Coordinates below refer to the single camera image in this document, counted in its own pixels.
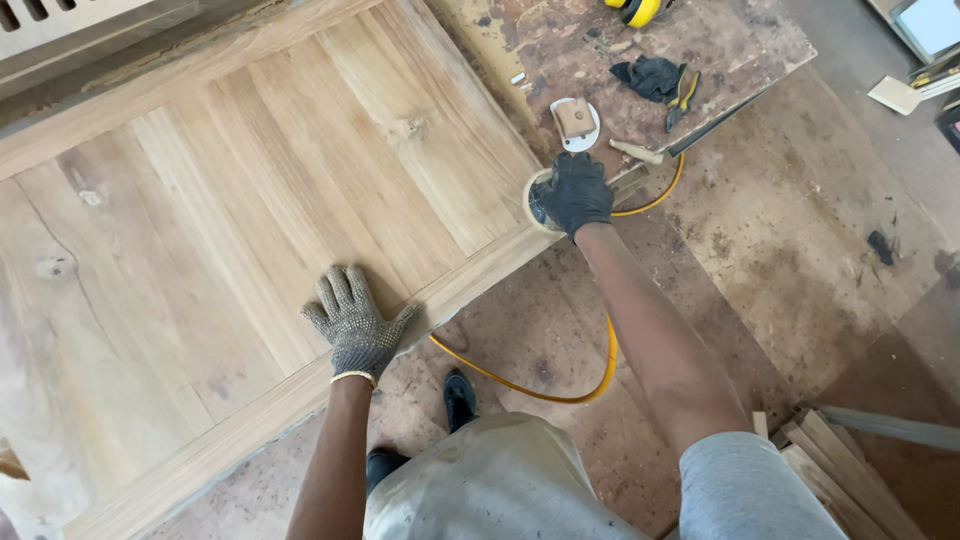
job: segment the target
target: person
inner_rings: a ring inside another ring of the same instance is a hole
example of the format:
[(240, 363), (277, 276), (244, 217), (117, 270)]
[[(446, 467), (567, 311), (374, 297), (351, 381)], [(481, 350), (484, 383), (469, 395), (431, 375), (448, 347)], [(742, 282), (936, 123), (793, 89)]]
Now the person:
[[(753, 433), (713, 353), (611, 225), (604, 167), (560, 154), (544, 207), (593, 272), (623, 355), (680, 460), (684, 539), (845, 538), (774, 446)], [(469, 381), (444, 382), (450, 435), (408, 458), (364, 463), (373, 388), (419, 312), (384, 321), (359, 268), (331, 268), (303, 314), (333, 346), (329, 406), (289, 540), (647, 538), (604, 507), (573, 442), (519, 412), (476, 416)]]

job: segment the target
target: yellow-handled pliers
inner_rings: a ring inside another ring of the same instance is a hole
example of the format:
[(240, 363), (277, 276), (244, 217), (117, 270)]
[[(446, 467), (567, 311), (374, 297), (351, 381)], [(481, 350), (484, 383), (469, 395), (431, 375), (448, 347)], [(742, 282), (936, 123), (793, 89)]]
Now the yellow-handled pliers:
[(697, 83), (700, 82), (700, 72), (693, 74), (693, 80), (690, 81), (690, 89), (683, 94), (684, 76), (686, 75), (686, 64), (680, 64), (680, 80), (677, 81), (677, 97), (666, 104), (666, 132), (670, 133), (677, 126), (680, 119), (690, 110), (690, 99), (697, 91)]

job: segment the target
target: wooden plug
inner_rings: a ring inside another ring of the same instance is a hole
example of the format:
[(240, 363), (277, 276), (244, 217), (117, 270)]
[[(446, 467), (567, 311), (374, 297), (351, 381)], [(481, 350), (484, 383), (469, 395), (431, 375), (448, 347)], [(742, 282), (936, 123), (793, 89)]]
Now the wooden plug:
[(560, 124), (560, 133), (564, 138), (586, 135), (597, 127), (593, 123), (593, 115), (590, 114), (587, 100), (582, 97), (558, 104), (553, 113)]

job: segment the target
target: hand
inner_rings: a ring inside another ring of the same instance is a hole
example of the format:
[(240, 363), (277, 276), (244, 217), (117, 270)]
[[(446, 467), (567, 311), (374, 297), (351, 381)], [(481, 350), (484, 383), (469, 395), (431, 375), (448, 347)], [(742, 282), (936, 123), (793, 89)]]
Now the hand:
[(380, 375), (396, 355), (400, 338), (420, 315), (410, 305), (390, 322), (384, 321), (373, 302), (363, 271), (356, 265), (346, 272), (330, 266), (317, 281), (323, 306), (309, 303), (300, 310), (333, 347), (333, 379), (360, 375), (376, 387)]
[(604, 166), (582, 152), (561, 153), (553, 160), (551, 190), (542, 194), (543, 207), (551, 219), (573, 235), (587, 223), (610, 223), (613, 190), (604, 182)]

